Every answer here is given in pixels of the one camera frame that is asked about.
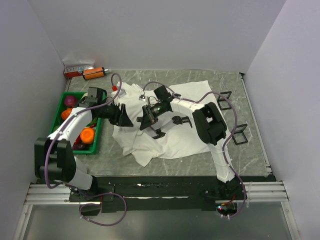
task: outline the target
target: red pepper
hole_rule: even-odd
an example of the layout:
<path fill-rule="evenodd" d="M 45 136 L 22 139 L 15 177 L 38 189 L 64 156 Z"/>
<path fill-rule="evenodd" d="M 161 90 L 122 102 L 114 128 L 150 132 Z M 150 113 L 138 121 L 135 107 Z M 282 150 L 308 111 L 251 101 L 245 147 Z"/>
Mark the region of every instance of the red pepper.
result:
<path fill-rule="evenodd" d="M 81 138 L 80 135 L 76 138 L 76 140 L 74 141 L 74 144 L 80 144 L 81 143 Z"/>

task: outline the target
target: green basket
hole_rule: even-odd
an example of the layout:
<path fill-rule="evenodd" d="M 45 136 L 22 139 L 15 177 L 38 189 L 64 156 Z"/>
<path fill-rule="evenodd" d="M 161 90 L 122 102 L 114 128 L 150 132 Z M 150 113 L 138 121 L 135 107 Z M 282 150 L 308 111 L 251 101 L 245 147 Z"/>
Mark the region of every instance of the green basket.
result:
<path fill-rule="evenodd" d="M 62 94 L 58 109 L 56 110 L 55 117 L 51 126 L 50 133 L 53 133 L 54 128 L 56 126 L 60 126 L 64 121 L 61 118 L 61 113 L 67 109 L 67 107 L 64 104 L 64 101 L 66 99 L 66 96 L 71 95 L 75 96 L 78 100 L 82 98 L 82 96 L 85 94 L 85 92 L 73 92 L 73 91 L 66 91 Z M 100 134 L 100 126 L 101 126 L 101 118 L 98 118 L 96 122 L 96 127 L 95 127 L 95 135 L 94 135 L 94 140 L 92 144 L 88 145 L 87 150 L 73 150 L 73 154 L 87 154 L 87 155 L 92 155 L 95 154 L 97 151 L 97 144 L 98 144 L 98 139 L 99 139 L 99 134 Z"/>

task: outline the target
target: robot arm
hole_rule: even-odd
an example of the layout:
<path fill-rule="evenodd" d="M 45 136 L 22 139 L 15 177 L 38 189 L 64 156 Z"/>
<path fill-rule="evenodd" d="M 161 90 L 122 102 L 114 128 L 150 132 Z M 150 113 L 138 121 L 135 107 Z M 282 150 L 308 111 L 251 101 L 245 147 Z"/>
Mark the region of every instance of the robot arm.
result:
<path fill-rule="evenodd" d="M 153 106 L 142 107 L 143 116 L 137 119 L 138 122 L 141 122 L 140 130 L 155 124 L 158 116 L 168 111 L 186 115 L 194 121 L 199 138 L 210 149 L 217 178 L 224 183 L 231 181 L 235 177 L 230 168 L 231 159 L 225 148 L 224 153 L 230 165 L 227 164 L 222 149 L 228 127 L 216 104 L 213 102 L 201 104 L 173 98 L 165 86 L 158 87 L 154 93 L 161 102 Z"/>
<path fill-rule="evenodd" d="M 49 179 L 55 182 L 68 183 L 82 190 L 89 190 L 92 194 L 97 192 L 96 178 L 87 174 L 88 168 L 74 156 L 72 145 L 93 118 L 108 119 L 111 124 L 119 127 L 133 127 L 124 104 L 115 105 L 111 103 L 94 108 L 94 106 L 105 102 L 103 100 L 104 93 L 107 95 L 106 91 L 101 88 L 90 87 L 87 97 L 82 98 L 77 103 L 70 116 L 65 120 L 65 123 L 68 123 L 66 128 L 62 124 L 47 138 L 40 137 L 36 140 L 34 144 L 34 171 L 38 178 L 43 179 L 45 176 L 46 155 L 51 142 L 58 136 L 49 155 Z"/>

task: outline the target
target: marble tabletop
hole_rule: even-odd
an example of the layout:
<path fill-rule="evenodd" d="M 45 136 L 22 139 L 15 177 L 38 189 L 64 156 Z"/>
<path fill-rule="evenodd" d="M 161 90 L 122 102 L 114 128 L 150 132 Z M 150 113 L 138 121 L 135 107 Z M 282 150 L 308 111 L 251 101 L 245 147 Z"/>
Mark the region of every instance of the marble tabletop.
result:
<path fill-rule="evenodd" d="M 157 81 L 167 86 L 187 82 L 208 80 L 213 91 L 232 91 L 230 100 L 238 115 L 238 125 L 248 124 L 244 133 L 248 143 L 235 145 L 231 141 L 228 145 L 230 157 L 235 170 L 241 176 L 266 176 L 266 162 L 259 142 L 257 129 L 238 72 L 221 72 L 211 70 L 114 70 L 119 73 L 123 82 L 138 84 L 143 87 L 149 81 Z M 68 87 L 69 92 L 86 92 L 89 87 L 111 90 L 111 73 L 105 77 L 85 81 L 82 77 L 74 77 Z M 147 90 L 157 86 L 150 84 Z M 232 110 L 223 110 L 223 116 L 229 129 L 234 126 Z M 122 148 L 113 139 L 114 127 L 108 120 L 102 121 L 102 131 L 95 155 L 77 155 L 89 168 L 89 173 L 95 176 L 215 176 L 216 168 L 209 152 L 192 156 L 163 159 L 154 158 L 143 167 L 139 165 L 132 154 L 123 156 Z"/>

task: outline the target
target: white towel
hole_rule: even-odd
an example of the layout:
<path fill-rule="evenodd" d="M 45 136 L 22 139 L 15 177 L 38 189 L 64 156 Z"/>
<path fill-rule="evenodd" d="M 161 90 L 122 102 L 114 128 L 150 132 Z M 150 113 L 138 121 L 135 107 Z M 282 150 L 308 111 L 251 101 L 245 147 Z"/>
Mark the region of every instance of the white towel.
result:
<path fill-rule="evenodd" d="M 177 94 L 183 98 L 191 100 L 199 100 L 207 92 L 211 91 L 208 81 L 188 82 L 178 85 L 169 86 Z M 139 130 L 140 122 L 137 117 L 143 116 L 142 106 L 146 105 L 145 101 L 139 100 L 142 89 L 136 84 L 132 86 L 123 83 L 122 89 L 126 95 L 116 98 L 116 103 L 125 104 L 126 112 L 133 123 L 133 127 L 114 126 L 113 138 L 123 148 L 123 155 L 133 154 L 135 160 L 142 166 L 146 166 L 152 158 L 176 159 L 194 154 L 208 152 L 208 146 L 202 142 L 197 134 L 197 130 L 193 120 L 191 123 L 175 125 L 165 134 L 164 137 L 153 139 L 146 130 Z M 145 91 L 146 96 L 155 96 L 153 91 Z M 213 102 L 217 104 L 213 94 L 208 95 L 201 103 L 207 104 Z M 153 125 L 157 129 L 171 120 L 173 116 L 184 115 L 177 112 L 166 112 L 158 117 L 159 121 Z"/>

